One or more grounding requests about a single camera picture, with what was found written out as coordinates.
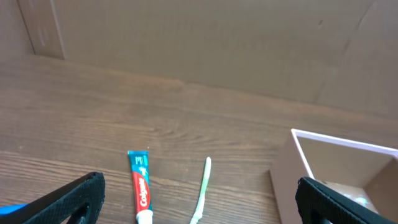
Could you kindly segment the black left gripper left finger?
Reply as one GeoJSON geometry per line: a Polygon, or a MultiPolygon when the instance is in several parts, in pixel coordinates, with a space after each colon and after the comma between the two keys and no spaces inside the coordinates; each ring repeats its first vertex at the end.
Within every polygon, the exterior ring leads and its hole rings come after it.
{"type": "Polygon", "coordinates": [[[1,223],[96,223],[105,201],[105,179],[89,172],[25,207],[1,216],[1,223]]]}

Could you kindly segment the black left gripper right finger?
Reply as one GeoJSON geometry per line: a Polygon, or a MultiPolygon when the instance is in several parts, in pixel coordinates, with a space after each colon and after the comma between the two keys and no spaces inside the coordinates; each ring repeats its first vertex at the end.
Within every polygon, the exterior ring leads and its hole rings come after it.
{"type": "Polygon", "coordinates": [[[299,179],[295,200],[303,224],[394,224],[309,177],[299,179]]]}

